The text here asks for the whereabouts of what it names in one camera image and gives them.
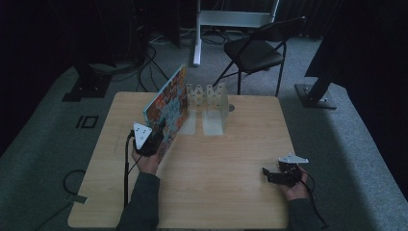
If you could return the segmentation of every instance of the handheld device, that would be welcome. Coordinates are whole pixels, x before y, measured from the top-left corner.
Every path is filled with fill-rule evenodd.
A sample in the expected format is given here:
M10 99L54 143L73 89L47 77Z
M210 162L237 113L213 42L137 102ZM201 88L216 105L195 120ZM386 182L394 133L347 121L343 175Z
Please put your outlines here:
M289 153L288 156L278 159L280 172L270 172L264 167L262 172L270 183L293 187L302 178L302 171L298 164L305 163L309 163L309 160Z
M135 139L133 141L133 146L141 156L152 156L154 155L160 147L163 138L165 137L163 129L166 126L166 120L163 119L159 125L156 133L152 134L152 129L141 125L139 123L134 123Z

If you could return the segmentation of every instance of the person's right hand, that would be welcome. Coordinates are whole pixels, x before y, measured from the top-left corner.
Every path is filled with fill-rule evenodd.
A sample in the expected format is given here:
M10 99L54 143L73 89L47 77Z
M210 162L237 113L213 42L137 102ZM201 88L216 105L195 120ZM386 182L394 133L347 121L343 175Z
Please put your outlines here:
M308 174L303 167L299 167L302 171L302 181L306 184ZM297 182L293 187L288 187L286 185L277 185L282 193L286 196L288 201L300 198L309 198L306 186L301 182Z

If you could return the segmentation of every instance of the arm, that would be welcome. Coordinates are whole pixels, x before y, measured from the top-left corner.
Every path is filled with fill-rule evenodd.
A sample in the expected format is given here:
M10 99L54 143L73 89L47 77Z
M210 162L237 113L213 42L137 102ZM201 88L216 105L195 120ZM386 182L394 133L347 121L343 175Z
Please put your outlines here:
M158 154L141 157L132 153L140 171L133 189L131 201L123 210L116 230L156 230L159 223L159 188L160 179L156 171L162 160Z
M307 174L302 174L302 181L307 182ZM309 201L309 194L306 187L297 182L293 187L278 185L288 200L289 223L288 231L315 231L320 230L319 220Z

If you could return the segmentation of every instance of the person's hand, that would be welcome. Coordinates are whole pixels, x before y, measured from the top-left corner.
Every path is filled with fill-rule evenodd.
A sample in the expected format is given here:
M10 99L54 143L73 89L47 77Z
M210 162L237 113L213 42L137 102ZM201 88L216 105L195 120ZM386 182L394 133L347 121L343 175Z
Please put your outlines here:
M302 171L302 181L306 183L308 174L303 167L299 167ZM301 182L297 182L293 187L288 187L286 185L277 185L278 188L282 191L282 193L286 196L288 201L300 198L309 198L309 194L307 192L306 186L304 186Z
M145 157L136 153L135 149L133 149L132 158L137 163L139 172L150 173L152 175L156 175L157 168L162 160L159 153L156 153L153 156Z

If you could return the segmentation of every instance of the book cover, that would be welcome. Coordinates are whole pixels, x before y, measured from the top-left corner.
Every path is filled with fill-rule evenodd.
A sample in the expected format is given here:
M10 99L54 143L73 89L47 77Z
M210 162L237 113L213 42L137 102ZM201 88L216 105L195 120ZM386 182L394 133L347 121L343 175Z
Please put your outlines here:
M143 110L144 120L155 134L162 121L164 138L159 154L164 156L188 116L186 67L182 64Z

